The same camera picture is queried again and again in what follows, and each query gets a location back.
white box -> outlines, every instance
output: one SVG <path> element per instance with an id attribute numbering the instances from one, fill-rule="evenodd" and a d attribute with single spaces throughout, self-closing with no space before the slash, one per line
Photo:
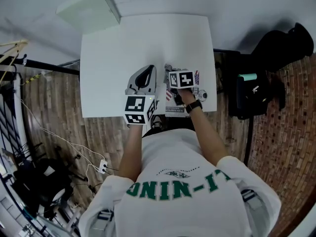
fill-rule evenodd
<path id="1" fill-rule="evenodd" d="M 127 124 L 147 124 L 156 109 L 154 95 L 125 95 L 124 119 Z"/>
<path id="2" fill-rule="evenodd" d="M 169 83 L 171 88 L 185 89 L 196 87 L 195 73 L 193 71 L 171 71 L 169 72 Z"/>
<path id="3" fill-rule="evenodd" d="M 67 0 L 56 14 L 83 34 L 117 26 L 119 13 L 112 0 Z"/>

brick wall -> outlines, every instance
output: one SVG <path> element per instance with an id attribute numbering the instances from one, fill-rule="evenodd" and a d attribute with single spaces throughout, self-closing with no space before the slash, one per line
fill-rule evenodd
<path id="1" fill-rule="evenodd" d="M 266 115 L 254 118 L 248 167 L 282 201 L 271 236 L 287 236 L 316 202 L 316 54 L 277 75 L 285 84 L 286 106 L 279 111 L 273 100 Z"/>

wristwatch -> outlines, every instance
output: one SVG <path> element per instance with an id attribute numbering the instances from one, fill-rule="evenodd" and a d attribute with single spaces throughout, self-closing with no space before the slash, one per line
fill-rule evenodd
<path id="1" fill-rule="evenodd" d="M 202 104 L 201 104 L 201 102 L 200 102 L 199 100 L 196 100 L 195 102 L 193 102 L 193 103 L 187 105 L 187 106 L 186 106 L 187 113 L 190 113 L 194 108 L 196 108 L 196 107 L 198 107 L 198 106 L 200 106 L 201 109 L 203 109 L 203 108 L 202 108 Z"/>

white tabletop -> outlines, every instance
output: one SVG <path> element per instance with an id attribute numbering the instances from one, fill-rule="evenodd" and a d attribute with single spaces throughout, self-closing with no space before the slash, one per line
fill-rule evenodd
<path id="1" fill-rule="evenodd" d="M 207 17 L 154 14 L 123 17 L 119 26 L 83 35 L 80 61 L 81 108 L 84 118 L 123 116 L 125 89 L 133 73 L 157 68 L 158 108 L 165 113 L 164 65 L 199 70 L 208 98 L 203 110 L 216 111 L 216 75 Z"/>

cable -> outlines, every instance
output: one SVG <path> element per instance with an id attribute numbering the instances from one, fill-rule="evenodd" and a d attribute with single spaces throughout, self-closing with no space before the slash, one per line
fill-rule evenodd
<path id="1" fill-rule="evenodd" d="M 90 165 L 92 165 L 93 168 L 99 172 L 99 168 L 98 168 L 97 166 L 93 165 L 92 162 L 91 162 L 87 157 L 85 157 L 84 154 L 82 154 L 81 152 L 79 152 L 73 145 L 77 145 L 77 146 L 84 147 L 84 148 L 88 149 L 89 151 L 91 151 L 91 152 L 93 152 L 93 153 L 95 153 L 95 154 L 98 154 L 98 155 L 102 156 L 103 159 L 105 160 L 105 157 L 104 157 L 103 155 L 101 155 L 100 153 L 97 153 L 97 152 L 92 151 L 91 149 L 87 148 L 86 146 L 83 146 L 83 145 L 80 145 L 80 144 L 76 144 L 76 143 L 71 143 L 71 142 L 69 142 L 68 140 L 66 140 L 66 139 L 64 139 L 64 138 L 62 138 L 62 137 L 60 137 L 59 135 L 57 135 L 57 134 L 55 134 L 55 133 L 53 133 L 53 132 L 47 130 L 46 128 L 43 128 L 43 127 L 40 125 L 40 122 L 39 122 L 39 121 L 37 120 L 37 118 L 35 117 L 35 115 L 34 115 L 34 114 L 32 113 L 32 111 L 30 110 L 30 108 L 27 107 L 27 105 L 24 103 L 24 101 L 23 101 L 22 99 L 20 99 L 20 100 L 21 100 L 21 103 L 25 106 L 25 108 L 31 113 L 31 115 L 33 116 L 33 118 L 35 119 L 35 121 L 37 122 L 37 124 L 39 125 L 39 127 L 40 127 L 41 130 L 43 130 L 44 132 L 46 132 L 46 133 L 48 133 L 48 134 L 50 134 L 50 135 L 53 135 L 53 136 L 55 136 L 55 137 L 57 137 L 57 138 L 59 138 L 59 139 L 65 141 L 65 142 L 68 143 L 78 154 L 82 155 L 83 158 L 85 158 L 85 159 L 89 162 L 89 164 L 88 164 L 88 166 L 87 166 L 87 170 L 86 170 L 86 172 L 85 172 L 86 176 L 87 176 L 87 172 L 88 172 L 88 169 L 89 169 L 89 166 L 90 166 Z"/>
<path id="2" fill-rule="evenodd" d="M 71 66 L 71 65 L 77 64 L 77 63 L 79 63 L 79 62 L 80 62 L 80 60 L 78 60 L 78 61 L 76 61 L 76 62 L 74 62 L 74 63 L 72 63 L 72 64 L 65 65 L 65 66 L 63 66 L 63 67 L 68 67 L 68 66 Z"/>
<path id="3" fill-rule="evenodd" d="M 42 214 L 44 214 L 45 212 L 38 213 L 36 216 L 42 215 Z"/>
<path id="4" fill-rule="evenodd" d="M 107 167 L 107 168 L 109 168 L 109 167 Z M 109 168 L 109 169 L 111 169 L 111 170 L 115 170 L 115 171 L 118 171 L 117 169 L 114 169 L 114 168 Z"/>
<path id="5" fill-rule="evenodd" d="M 27 79 L 24 83 L 20 84 L 20 86 L 23 86 L 23 85 L 25 85 L 25 84 L 27 84 L 27 83 L 30 83 L 30 82 L 34 81 L 35 79 L 40 78 L 41 76 L 46 76 L 47 74 L 52 73 L 52 72 L 53 72 L 53 71 L 41 72 L 41 73 L 39 73 L 39 74 L 37 74 L 37 75 L 35 75 L 35 76 L 33 76 L 33 77 Z"/>
<path id="6" fill-rule="evenodd" d="M 99 183 L 99 184 L 95 185 L 94 188 L 97 187 L 97 186 L 99 186 L 99 185 L 101 185 L 101 184 L 103 184 L 103 183 Z"/>
<path id="7" fill-rule="evenodd" d="M 75 184 L 75 185 L 73 186 L 73 188 L 74 188 L 75 186 L 77 186 L 77 185 L 87 185 L 87 184 Z M 94 197 L 94 192 L 95 192 L 94 187 L 92 187 L 91 185 L 87 185 L 87 186 L 88 186 L 88 188 L 89 188 L 89 190 L 90 190 L 92 196 Z"/>
<path id="8" fill-rule="evenodd" d="M 85 172 L 85 175 L 86 175 L 86 177 L 88 178 L 88 185 L 90 186 L 90 181 L 89 181 L 89 177 L 88 177 L 88 175 L 87 175 L 87 172 L 88 172 L 88 169 L 89 169 L 89 166 L 90 165 L 92 165 L 92 164 L 88 164 L 88 167 L 87 167 L 87 170 L 86 170 L 86 172 Z"/>

